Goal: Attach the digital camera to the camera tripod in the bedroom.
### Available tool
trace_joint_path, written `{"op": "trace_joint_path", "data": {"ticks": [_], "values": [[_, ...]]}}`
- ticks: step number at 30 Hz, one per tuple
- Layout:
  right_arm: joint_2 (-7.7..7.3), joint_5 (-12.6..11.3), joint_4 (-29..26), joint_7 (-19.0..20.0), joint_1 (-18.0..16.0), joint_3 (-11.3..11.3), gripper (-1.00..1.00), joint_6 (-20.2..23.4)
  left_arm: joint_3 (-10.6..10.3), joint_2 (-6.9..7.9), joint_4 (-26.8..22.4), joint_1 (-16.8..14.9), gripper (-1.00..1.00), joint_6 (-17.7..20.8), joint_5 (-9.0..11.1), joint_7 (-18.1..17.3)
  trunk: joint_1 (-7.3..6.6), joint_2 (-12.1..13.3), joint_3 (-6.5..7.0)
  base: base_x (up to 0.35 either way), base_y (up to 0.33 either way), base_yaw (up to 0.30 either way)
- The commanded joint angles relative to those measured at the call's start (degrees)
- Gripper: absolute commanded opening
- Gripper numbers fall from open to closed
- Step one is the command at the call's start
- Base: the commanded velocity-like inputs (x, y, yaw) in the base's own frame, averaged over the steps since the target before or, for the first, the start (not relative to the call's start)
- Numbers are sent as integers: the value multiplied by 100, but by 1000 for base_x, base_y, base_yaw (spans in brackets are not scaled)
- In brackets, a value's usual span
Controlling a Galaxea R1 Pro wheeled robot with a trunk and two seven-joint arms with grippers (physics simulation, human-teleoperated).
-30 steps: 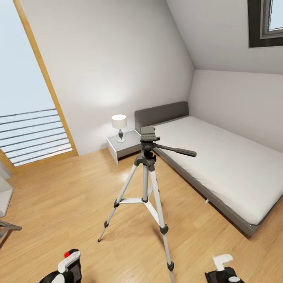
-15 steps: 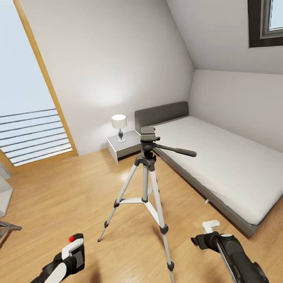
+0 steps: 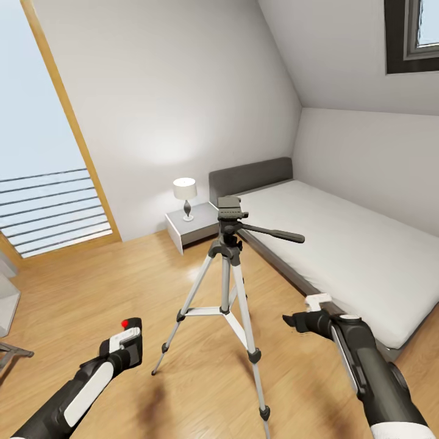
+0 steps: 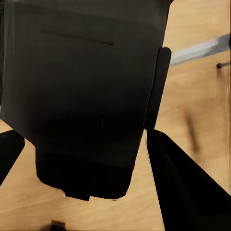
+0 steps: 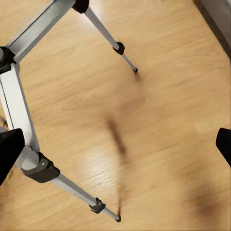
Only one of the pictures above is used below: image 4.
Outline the digital camera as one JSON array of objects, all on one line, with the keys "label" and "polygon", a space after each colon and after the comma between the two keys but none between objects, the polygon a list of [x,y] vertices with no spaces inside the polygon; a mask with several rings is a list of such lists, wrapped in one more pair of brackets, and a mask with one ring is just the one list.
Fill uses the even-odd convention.
[{"label": "digital camera", "polygon": [[127,193],[171,64],[174,0],[0,0],[0,119],[65,196]]}]

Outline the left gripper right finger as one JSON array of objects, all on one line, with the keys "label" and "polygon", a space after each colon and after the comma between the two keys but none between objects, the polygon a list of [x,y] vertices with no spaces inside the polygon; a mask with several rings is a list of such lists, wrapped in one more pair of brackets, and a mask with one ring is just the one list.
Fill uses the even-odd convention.
[{"label": "left gripper right finger", "polygon": [[231,231],[231,196],[167,134],[146,144],[165,231]]}]

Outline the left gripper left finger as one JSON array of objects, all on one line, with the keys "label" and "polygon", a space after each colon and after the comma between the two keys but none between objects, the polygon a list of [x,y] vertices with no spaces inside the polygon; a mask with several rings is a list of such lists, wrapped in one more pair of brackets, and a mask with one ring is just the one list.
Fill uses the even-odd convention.
[{"label": "left gripper left finger", "polygon": [[12,129],[0,133],[0,186],[25,147],[25,138]]}]

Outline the camera tripod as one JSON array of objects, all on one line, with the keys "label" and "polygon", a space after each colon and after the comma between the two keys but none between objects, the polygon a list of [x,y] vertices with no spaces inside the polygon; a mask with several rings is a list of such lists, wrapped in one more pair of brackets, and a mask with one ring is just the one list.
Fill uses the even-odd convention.
[{"label": "camera tripod", "polygon": [[[170,67],[229,50],[231,50],[231,33],[174,52]],[[217,64],[217,67],[222,68],[228,65],[231,65],[231,62]]]}]

